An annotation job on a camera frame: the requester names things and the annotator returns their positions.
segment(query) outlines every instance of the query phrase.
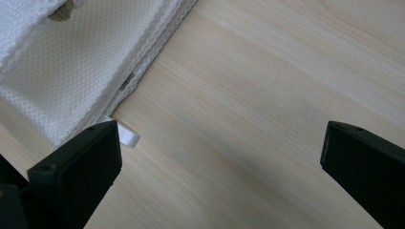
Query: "white cloth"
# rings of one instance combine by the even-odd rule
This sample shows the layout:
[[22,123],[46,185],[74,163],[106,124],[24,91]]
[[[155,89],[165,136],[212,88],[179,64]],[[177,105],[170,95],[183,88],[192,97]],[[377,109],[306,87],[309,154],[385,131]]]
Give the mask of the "white cloth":
[[196,1],[76,0],[52,22],[64,1],[2,0],[0,96],[58,147],[135,89]]

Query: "black plastic object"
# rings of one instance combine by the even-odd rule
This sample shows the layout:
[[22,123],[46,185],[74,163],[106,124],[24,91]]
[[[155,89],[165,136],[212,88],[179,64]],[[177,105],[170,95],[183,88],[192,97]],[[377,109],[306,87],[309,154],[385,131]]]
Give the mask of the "black plastic object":
[[405,150],[331,121],[321,165],[381,226],[405,228]]
[[[19,197],[29,228],[83,228],[113,185],[121,167],[115,121],[83,131],[28,171],[30,183],[19,189]],[[17,177],[15,173],[0,172],[4,177],[1,182],[16,184],[12,180]],[[5,203],[0,198],[0,209]],[[1,229],[15,229],[5,225],[0,221]]]

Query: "light wood surface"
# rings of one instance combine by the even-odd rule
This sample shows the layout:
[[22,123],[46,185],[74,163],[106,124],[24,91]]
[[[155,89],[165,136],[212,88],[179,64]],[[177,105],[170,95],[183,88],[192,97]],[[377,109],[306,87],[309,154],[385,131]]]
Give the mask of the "light wood surface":
[[[52,149],[0,101],[1,154]],[[86,228],[381,228],[319,164],[329,120],[405,148],[405,2],[200,0],[114,118],[142,136]]]

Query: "white tag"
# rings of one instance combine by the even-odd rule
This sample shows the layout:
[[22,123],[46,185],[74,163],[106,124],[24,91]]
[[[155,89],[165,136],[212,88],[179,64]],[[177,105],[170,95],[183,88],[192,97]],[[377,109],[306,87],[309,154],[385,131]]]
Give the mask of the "white tag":
[[[100,122],[111,120],[113,120],[111,117],[104,116],[100,119]],[[131,128],[123,125],[118,121],[117,124],[118,124],[119,141],[126,146],[134,148],[137,145],[138,141],[140,140],[140,135]]]

